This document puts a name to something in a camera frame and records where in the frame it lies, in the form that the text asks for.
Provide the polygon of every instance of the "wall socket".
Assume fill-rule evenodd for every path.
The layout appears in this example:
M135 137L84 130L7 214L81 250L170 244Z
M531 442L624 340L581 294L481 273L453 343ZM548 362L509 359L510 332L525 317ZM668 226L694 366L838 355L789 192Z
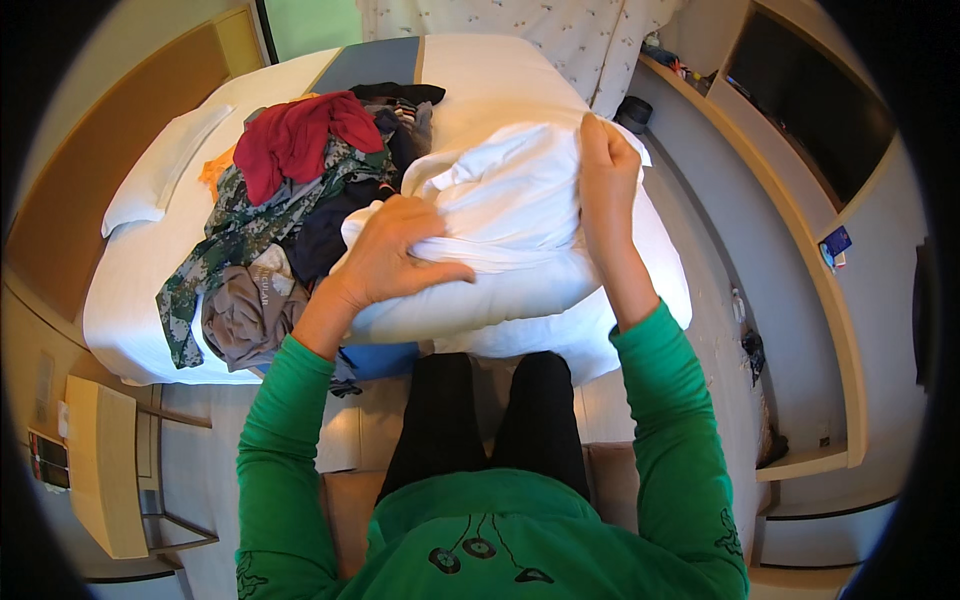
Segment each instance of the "wall socket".
M36 365L36 391L34 393L34 416L37 422L47 421L50 412L50 394L53 393L54 357L46 352L40 353Z
M817 432L820 437L820 447L825 448L830 445L830 421L822 420L817 424Z

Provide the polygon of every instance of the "black screen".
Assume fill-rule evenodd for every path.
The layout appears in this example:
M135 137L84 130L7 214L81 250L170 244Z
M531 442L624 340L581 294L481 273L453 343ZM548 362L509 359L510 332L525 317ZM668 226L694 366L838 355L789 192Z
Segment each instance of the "black screen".
M895 126L879 98L836 58L755 12L733 53L728 78L772 119L842 207L874 172Z

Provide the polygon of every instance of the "headboard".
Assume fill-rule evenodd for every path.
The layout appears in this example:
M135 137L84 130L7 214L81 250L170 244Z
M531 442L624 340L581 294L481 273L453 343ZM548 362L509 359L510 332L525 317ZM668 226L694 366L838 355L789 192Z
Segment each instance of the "headboard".
M213 21L163 46L117 82L66 136L13 222L4 261L73 322L106 245L110 200L156 135L230 75Z

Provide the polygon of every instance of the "patterned curtain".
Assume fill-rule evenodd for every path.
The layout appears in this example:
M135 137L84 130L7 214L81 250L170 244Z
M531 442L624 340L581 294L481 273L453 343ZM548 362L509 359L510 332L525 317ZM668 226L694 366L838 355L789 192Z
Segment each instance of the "patterned curtain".
M364 41L427 34L522 37L580 93L613 117L640 42L684 0L357 0Z

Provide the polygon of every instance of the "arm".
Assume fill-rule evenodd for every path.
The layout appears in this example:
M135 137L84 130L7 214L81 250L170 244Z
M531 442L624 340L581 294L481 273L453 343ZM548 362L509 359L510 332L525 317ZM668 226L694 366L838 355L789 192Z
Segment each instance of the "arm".
M369 304L445 281L473 280L464 265L411 263L410 246L443 233L444 221L432 205L391 198L283 341L240 435L240 600L313 597L336 585L337 561L313 463L331 361L353 318Z
M582 221L617 319L611 342L636 421L639 533L693 564L718 595L745 597L732 486L700 363L657 296L632 237L640 158L592 115L581 127Z

